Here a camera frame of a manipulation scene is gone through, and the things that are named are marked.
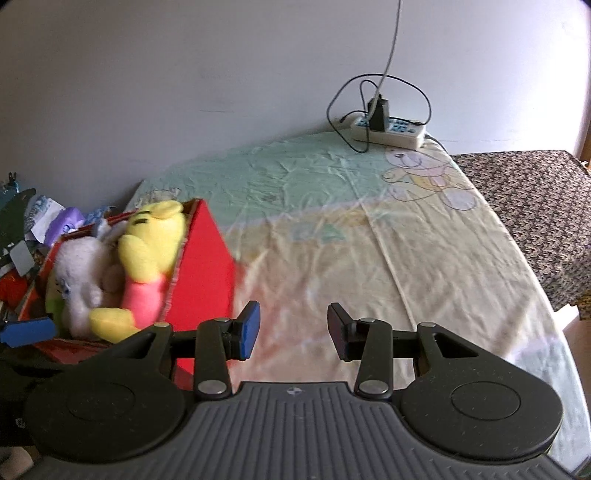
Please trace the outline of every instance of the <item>bed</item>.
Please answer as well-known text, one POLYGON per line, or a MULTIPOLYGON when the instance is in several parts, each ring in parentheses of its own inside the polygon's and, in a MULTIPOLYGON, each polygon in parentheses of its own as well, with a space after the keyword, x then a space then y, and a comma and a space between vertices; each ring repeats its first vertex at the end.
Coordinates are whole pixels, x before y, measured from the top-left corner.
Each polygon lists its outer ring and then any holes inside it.
POLYGON ((554 310, 591 290, 591 176, 565 151, 456 155, 501 218, 554 310))
MULTIPOLYGON (((207 200, 240 272, 235 311, 261 303, 241 381, 347 381, 326 330, 338 301, 399 330, 437 322, 550 383, 564 404, 551 456, 586 460, 591 429, 567 343, 532 269, 453 160, 374 146, 355 154, 325 133, 189 161, 146 179, 128 207, 207 200)), ((395 388, 414 378, 394 362, 395 388)))

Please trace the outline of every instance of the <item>white plush bunny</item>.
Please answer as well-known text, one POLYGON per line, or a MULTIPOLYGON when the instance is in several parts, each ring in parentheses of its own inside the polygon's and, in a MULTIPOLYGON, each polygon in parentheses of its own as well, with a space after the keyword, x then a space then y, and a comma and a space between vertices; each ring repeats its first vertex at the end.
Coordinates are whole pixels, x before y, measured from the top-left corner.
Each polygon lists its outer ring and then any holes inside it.
POLYGON ((60 246, 54 270, 66 301, 63 323, 72 338, 96 339, 90 329, 89 312, 97 307, 118 307, 121 303, 125 273, 113 245, 117 234, 125 231, 126 223, 118 223, 101 239, 85 236, 60 246))

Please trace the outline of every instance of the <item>red box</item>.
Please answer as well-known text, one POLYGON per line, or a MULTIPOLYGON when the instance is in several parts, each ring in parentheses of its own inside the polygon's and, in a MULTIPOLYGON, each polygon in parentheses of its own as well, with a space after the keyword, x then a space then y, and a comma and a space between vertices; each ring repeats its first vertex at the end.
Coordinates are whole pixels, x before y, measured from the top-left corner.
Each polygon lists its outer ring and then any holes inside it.
MULTIPOLYGON (((159 321, 173 325, 175 331, 194 330, 199 323, 216 317, 232 315, 234 291, 234 259, 217 229, 205 200, 193 199, 183 204, 183 213, 189 215, 187 235, 178 253, 177 263, 165 305, 159 321)), ((133 212, 122 213, 108 219, 109 224, 129 218, 133 212)), ((39 272, 42 284, 47 278, 63 242, 90 235, 85 227, 65 235, 51 248, 39 272)), ((36 288, 27 293, 18 319, 31 318, 32 305, 42 300, 36 288)), ((55 338, 35 346, 49 357, 65 364, 75 364, 109 346, 106 342, 84 342, 55 338)), ((193 373, 192 359, 179 359, 178 364, 193 373)))

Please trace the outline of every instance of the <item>logo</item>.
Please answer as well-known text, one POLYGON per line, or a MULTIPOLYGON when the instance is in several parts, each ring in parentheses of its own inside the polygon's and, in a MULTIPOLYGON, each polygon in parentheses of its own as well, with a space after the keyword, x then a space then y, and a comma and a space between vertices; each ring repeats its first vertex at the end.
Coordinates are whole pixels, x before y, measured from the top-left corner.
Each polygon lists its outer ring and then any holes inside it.
POLYGON ((300 387, 290 387, 286 390, 286 392, 288 392, 289 395, 293 395, 295 397, 296 395, 302 393, 303 390, 300 387))

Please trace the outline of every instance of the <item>teddy bear print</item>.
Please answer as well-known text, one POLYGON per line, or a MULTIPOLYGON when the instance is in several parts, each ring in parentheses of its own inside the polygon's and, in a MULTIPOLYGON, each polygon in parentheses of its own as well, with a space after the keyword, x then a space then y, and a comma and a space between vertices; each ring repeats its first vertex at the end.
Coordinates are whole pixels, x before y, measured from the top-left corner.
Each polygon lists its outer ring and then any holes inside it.
POLYGON ((477 205, 474 187, 463 178, 450 159, 439 159, 412 150, 386 149, 386 159, 394 166, 382 173, 388 192, 402 202, 436 195, 454 210, 471 210, 477 205))

